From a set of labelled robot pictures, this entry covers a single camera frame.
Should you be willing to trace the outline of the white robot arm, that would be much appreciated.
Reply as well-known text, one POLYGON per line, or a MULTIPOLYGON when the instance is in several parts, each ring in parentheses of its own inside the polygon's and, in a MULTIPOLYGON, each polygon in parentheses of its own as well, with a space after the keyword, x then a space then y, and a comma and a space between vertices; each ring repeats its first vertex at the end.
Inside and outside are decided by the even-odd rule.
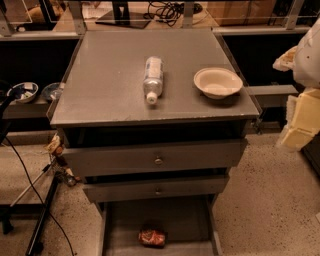
POLYGON ((273 63, 279 71, 293 71, 293 79, 304 87, 287 100, 286 120, 277 141, 279 148, 300 151, 320 132, 320 19, 299 41, 273 63))

